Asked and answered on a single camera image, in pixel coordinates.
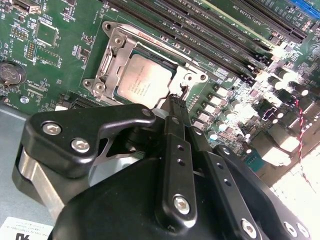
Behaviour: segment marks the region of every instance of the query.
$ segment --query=label sticker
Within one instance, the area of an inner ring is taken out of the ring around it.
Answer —
[[[53,227],[15,217],[7,217],[0,227],[0,239],[47,240]]]

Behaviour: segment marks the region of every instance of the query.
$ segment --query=cpu socket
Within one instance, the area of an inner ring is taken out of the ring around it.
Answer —
[[[208,75],[188,55],[128,24],[105,21],[109,42],[94,79],[83,86],[98,100],[160,108],[170,94],[185,100]]]

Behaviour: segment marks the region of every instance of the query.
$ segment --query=motherboard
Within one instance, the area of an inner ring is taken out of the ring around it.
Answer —
[[[289,165],[320,116],[320,0],[0,0],[0,101],[186,101],[212,147]]]

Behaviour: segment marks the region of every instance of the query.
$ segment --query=silver screw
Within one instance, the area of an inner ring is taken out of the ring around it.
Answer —
[[[309,238],[310,237],[310,234],[309,232],[307,231],[307,229],[302,226],[300,223],[297,223],[296,226],[298,227],[299,231],[306,237],[306,238]]]
[[[297,231],[294,229],[294,227],[293,227],[290,223],[288,223],[287,221],[285,221],[285,222],[284,222],[284,226],[285,226],[285,228],[287,229],[287,231],[288,231],[294,238],[298,237]]]
[[[182,196],[176,196],[173,200],[175,208],[183,215],[190,212],[190,205],[188,201]]]
[[[195,128],[194,128],[194,131],[195,131],[195,133],[198,134],[198,135],[201,135],[201,134],[202,134],[199,128],[196,128],[196,127],[195,127]]]
[[[29,98],[27,96],[21,96],[20,97],[20,102],[22,104],[28,104],[29,103]]]
[[[43,125],[42,130],[46,134],[52,135],[52,136],[58,135],[62,131],[61,127],[55,123],[46,123],[45,125]]]
[[[102,82],[97,82],[95,84],[95,89],[97,90],[97,92],[102,92],[103,90],[105,90],[106,86],[102,83]]]
[[[142,113],[143,113],[144,115],[146,115],[147,117],[151,117],[150,110],[143,108],[141,111],[142,111]]]
[[[250,238],[257,238],[257,231],[255,227],[245,218],[241,220],[242,229],[249,235]]]
[[[224,151],[225,154],[230,155],[230,152],[227,148],[223,147],[222,150]]]
[[[82,138],[76,138],[72,140],[71,147],[78,153],[82,153],[82,154],[88,152],[90,149],[89,143]]]

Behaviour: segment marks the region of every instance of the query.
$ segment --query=red wire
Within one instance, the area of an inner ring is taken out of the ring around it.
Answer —
[[[295,101],[295,106],[299,109],[299,122],[300,122],[300,134],[299,134],[299,147],[298,147],[298,154],[299,154],[299,164],[300,164],[300,167],[301,167],[301,175],[302,177],[304,178],[304,180],[306,181],[307,184],[309,184],[309,186],[312,188],[312,190],[314,192],[316,192],[314,190],[314,188],[312,187],[311,183],[309,182],[306,174],[304,173],[304,167],[302,166],[302,148],[304,146],[304,143],[303,143],[303,135],[304,135],[304,114],[303,114],[303,110],[302,108],[300,107],[300,104],[299,104],[299,100],[297,99]]]

